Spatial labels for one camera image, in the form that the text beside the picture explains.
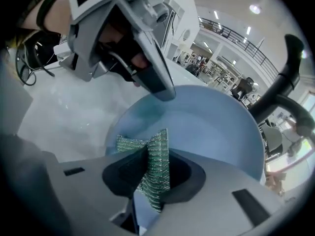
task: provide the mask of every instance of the person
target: person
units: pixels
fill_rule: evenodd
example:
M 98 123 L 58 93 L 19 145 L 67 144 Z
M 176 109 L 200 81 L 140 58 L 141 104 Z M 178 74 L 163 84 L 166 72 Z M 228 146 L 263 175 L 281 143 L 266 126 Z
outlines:
M 285 129 L 282 132 L 283 153 L 287 153 L 288 157 L 294 157 L 301 148 L 302 137 L 296 133 L 295 122 L 290 118 L 283 118 L 291 128 Z
M 36 18 L 41 5 L 44 0 L 16 0 L 17 4 L 6 9 L 4 4 L 1 5 L 6 24 L 1 35 L 1 50 L 7 48 L 20 48 L 23 41 L 31 36 L 35 31 L 41 30 L 36 23 Z M 71 23 L 71 10 L 69 0 L 55 0 L 47 14 L 44 16 L 43 26 L 45 30 L 67 35 Z M 128 33 L 128 29 L 124 28 L 121 20 L 112 18 L 111 22 L 105 25 L 104 30 L 100 36 L 100 42 L 118 43 L 122 37 Z M 136 54 L 131 60 L 138 68 L 145 68 L 148 66 L 148 61 L 143 53 Z

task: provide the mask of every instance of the ceiling light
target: ceiling light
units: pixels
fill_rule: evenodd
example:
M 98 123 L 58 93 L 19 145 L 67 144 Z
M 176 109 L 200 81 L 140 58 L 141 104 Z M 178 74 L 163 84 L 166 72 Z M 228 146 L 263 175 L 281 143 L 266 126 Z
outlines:
M 259 14 L 260 11 L 261 11 L 261 8 L 260 8 L 258 5 L 252 4 L 252 5 L 250 6 L 250 10 L 251 10 L 251 12 L 254 13 L 254 14 Z
M 305 50 L 302 51 L 302 58 L 303 59 L 307 58 L 307 52 Z
M 216 12 L 216 11 L 214 11 L 214 13 L 215 13 L 215 17 L 216 17 L 216 19 L 219 19 L 217 12 Z

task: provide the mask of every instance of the black wristband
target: black wristband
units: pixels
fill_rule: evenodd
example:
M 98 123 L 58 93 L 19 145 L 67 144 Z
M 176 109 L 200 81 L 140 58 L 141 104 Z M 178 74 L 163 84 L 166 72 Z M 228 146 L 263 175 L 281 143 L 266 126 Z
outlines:
M 50 8 L 53 6 L 55 1 L 56 0 L 44 0 L 44 2 L 41 4 L 38 10 L 38 14 L 36 17 L 36 24 L 42 31 L 49 32 L 44 26 L 44 20 L 45 20 L 46 14 L 50 10 Z

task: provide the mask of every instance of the green sponge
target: green sponge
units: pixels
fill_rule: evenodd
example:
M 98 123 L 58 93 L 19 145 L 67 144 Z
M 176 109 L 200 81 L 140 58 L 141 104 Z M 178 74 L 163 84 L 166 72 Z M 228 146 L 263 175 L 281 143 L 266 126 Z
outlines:
M 146 195 L 153 209 L 161 212 L 161 194 L 170 189 L 167 129 L 159 131 L 149 141 L 117 136 L 117 152 L 145 145 L 148 147 L 148 169 L 137 190 Z

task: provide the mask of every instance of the sleeve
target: sleeve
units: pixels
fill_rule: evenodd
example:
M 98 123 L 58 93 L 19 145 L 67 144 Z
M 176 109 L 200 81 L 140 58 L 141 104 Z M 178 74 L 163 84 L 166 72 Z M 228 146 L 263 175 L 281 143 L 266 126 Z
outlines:
M 1 0 L 0 11 L 5 18 L 3 31 L 0 34 L 1 44 L 8 47 L 16 47 L 23 41 L 32 30 L 21 29 L 19 26 L 26 19 L 29 12 L 41 0 Z

